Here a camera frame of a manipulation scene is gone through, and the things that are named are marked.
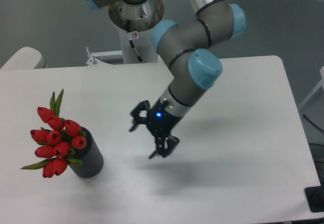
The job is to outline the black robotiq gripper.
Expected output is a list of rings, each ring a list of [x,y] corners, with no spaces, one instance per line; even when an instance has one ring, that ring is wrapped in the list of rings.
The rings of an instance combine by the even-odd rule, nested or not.
[[[155,137],[155,150],[148,157],[152,159],[156,156],[166,158],[169,156],[180,142],[179,138],[171,135],[172,129],[180,122],[182,117],[174,116],[166,111],[170,102],[159,100],[150,108],[148,100],[139,102],[139,104],[130,112],[132,120],[132,127],[129,132],[133,132],[137,127],[146,125],[150,133]],[[140,116],[142,111],[147,112],[146,117]]]

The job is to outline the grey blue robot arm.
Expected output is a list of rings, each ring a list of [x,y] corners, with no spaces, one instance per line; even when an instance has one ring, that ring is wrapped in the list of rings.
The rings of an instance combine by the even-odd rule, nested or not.
[[[157,0],[86,2],[91,9],[109,7],[111,21],[127,32],[151,32],[154,51],[173,80],[155,105],[142,101],[131,111],[132,129],[145,125],[155,139],[152,156],[169,156],[179,143],[172,129],[222,73],[220,60],[209,48],[244,32],[244,11],[225,0],[190,0],[196,19],[180,26],[163,18]]]

